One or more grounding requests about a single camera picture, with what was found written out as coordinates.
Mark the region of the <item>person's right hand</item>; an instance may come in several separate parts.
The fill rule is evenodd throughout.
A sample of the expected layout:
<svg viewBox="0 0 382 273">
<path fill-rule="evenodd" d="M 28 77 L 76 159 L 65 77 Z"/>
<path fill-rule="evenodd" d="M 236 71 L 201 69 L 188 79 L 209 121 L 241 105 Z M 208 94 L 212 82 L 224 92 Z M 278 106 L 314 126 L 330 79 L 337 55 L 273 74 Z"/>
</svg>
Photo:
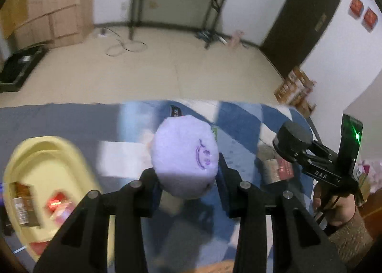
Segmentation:
<svg viewBox="0 0 382 273">
<path fill-rule="evenodd" d="M 322 206 L 322 200 L 328 188 L 321 183 L 317 183 L 313 189 L 313 209 L 318 212 Z M 325 208 L 326 220 L 331 226 L 341 227 L 348 223 L 355 215 L 355 198 L 349 193 L 342 196 L 333 196 Z"/>
</svg>

